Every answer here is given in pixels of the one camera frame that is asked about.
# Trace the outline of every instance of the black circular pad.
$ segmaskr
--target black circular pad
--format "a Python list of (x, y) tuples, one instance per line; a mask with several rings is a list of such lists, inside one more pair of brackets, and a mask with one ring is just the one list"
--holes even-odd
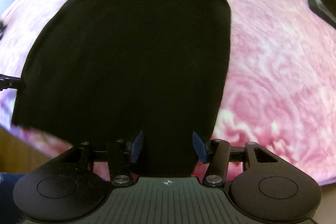
[(38, 222), (67, 222), (97, 208), (109, 188), (98, 175), (62, 163), (42, 166), (22, 177), (13, 198), (19, 209)]
[(70, 177), (54, 176), (42, 180), (37, 191), (46, 198), (65, 198), (77, 188), (77, 183)]
[(231, 183), (232, 201), (249, 217), (261, 222), (295, 222), (309, 218), (321, 200), (316, 181), (295, 169), (248, 169)]
[(259, 182), (259, 190), (269, 198), (286, 199), (297, 193), (297, 185), (290, 179), (269, 177)]

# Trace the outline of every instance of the t-shirt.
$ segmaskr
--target t-shirt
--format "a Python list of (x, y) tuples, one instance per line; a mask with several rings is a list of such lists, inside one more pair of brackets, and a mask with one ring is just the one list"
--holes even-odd
[(67, 0), (22, 71), (12, 123), (76, 145), (140, 131), (134, 170), (188, 176), (210, 138), (230, 56), (226, 0)]

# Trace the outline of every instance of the pink floral pattern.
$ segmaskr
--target pink floral pattern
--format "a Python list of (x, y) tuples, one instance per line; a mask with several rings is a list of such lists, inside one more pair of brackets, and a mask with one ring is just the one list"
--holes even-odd
[[(20, 76), (27, 54), (66, 0), (16, 0), (2, 15), (0, 72)], [(307, 0), (228, 0), (231, 61), (213, 137), (255, 141), (311, 175), (336, 181), (336, 30)], [(11, 126), (16, 93), (0, 93), (0, 124), (46, 155), (71, 147), (47, 133)], [(198, 164), (194, 175), (206, 166)], [(106, 164), (95, 172), (108, 179)], [(230, 164), (229, 178), (241, 172)]]

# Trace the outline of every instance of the metal screw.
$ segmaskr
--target metal screw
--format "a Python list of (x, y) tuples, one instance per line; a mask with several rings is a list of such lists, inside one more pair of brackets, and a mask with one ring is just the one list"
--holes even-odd
[(209, 183), (215, 184), (215, 183), (221, 182), (222, 178), (218, 175), (210, 175), (210, 176), (207, 176), (205, 180)]
[(129, 178), (129, 176), (126, 176), (126, 175), (119, 175), (119, 176), (114, 177), (113, 180), (116, 183), (123, 184), (123, 183), (129, 182), (131, 179)]

